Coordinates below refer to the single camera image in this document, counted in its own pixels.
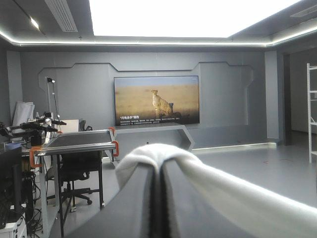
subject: metal shelf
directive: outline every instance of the metal shelf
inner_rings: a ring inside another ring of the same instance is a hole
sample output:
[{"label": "metal shelf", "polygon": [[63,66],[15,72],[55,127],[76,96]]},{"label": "metal shelf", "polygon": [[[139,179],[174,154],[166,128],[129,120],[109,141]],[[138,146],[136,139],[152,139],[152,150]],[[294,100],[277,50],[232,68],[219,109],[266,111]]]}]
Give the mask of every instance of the metal shelf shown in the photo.
[{"label": "metal shelf", "polygon": [[317,155],[317,151],[312,150],[312,126],[316,125],[317,122],[312,118],[312,102],[317,101],[317,99],[311,99],[311,93],[317,93],[317,90],[311,90],[311,70],[317,69],[317,66],[311,66],[310,63],[307,64],[307,108],[308,108],[308,146],[309,146],[309,163],[312,162],[312,155]]}]

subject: television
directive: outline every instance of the television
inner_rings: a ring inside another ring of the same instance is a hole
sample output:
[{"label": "television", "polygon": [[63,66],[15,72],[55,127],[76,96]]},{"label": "television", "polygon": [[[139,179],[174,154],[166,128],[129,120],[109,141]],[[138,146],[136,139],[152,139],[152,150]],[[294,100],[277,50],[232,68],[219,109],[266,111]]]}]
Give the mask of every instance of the television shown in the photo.
[{"label": "television", "polygon": [[115,124],[199,123],[198,76],[115,77]]}]

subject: ceiling light panel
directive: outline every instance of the ceiling light panel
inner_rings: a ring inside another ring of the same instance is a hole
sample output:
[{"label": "ceiling light panel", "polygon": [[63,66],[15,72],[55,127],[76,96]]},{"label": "ceiling light panel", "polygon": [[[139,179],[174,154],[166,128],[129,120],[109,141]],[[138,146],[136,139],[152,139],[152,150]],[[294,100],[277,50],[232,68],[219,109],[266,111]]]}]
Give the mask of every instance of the ceiling light panel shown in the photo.
[{"label": "ceiling light panel", "polygon": [[89,0],[95,36],[227,38],[300,0]]}]

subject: gray wall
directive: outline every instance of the gray wall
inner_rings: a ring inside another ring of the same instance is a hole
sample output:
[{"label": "gray wall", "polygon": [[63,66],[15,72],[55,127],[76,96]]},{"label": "gray wall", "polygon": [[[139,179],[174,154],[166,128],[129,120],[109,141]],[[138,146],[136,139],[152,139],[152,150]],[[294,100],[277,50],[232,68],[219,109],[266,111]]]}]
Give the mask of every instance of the gray wall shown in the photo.
[{"label": "gray wall", "polygon": [[277,52],[265,52],[265,91],[267,137],[279,138]]},{"label": "gray wall", "polygon": [[[317,65],[317,49],[290,55],[292,129],[305,132],[308,132],[307,63]],[[311,73],[311,88],[317,90],[316,71]],[[317,120],[317,101],[312,102],[312,115]]]},{"label": "gray wall", "polygon": [[21,70],[23,99],[36,112],[48,110],[50,76],[62,118],[95,129],[114,125],[113,77],[198,75],[201,123],[187,125],[196,147],[266,139],[262,52],[21,53]]},{"label": "gray wall", "polygon": [[6,68],[6,50],[0,48],[0,121],[10,124],[9,85]]},{"label": "gray wall", "polygon": [[16,102],[22,102],[22,81],[21,81],[21,64],[20,53],[14,51],[7,51],[7,70],[9,82],[10,95],[10,113],[11,121],[14,117],[14,110]]}]

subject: office chair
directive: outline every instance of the office chair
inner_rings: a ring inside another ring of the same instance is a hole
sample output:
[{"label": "office chair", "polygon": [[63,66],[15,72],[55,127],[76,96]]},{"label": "office chair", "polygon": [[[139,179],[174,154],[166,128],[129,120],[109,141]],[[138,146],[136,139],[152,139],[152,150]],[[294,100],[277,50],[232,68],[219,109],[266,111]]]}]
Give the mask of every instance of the office chair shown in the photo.
[{"label": "office chair", "polygon": [[[87,180],[90,178],[90,172],[100,171],[101,161],[98,151],[93,152],[81,152],[81,153],[71,153],[63,154],[61,161],[61,169],[59,172],[61,184],[66,182],[66,188],[61,193],[62,203],[69,198],[67,208],[64,215],[64,220],[66,219],[67,213],[69,211],[71,200],[73,205],[71,212],[76,211],[75,197],[85,199],[88,205],[91,205],[93,202],[89,197],[84,194],[92,194],[93,192],[99,192],[99,189],[92,190],[89,187],[75,189],[74,182],[77,180]],[[48,171],[47,179],[53,178],[53,171]],[[55,198],[55,195],[48,196],[47,199]]]}]

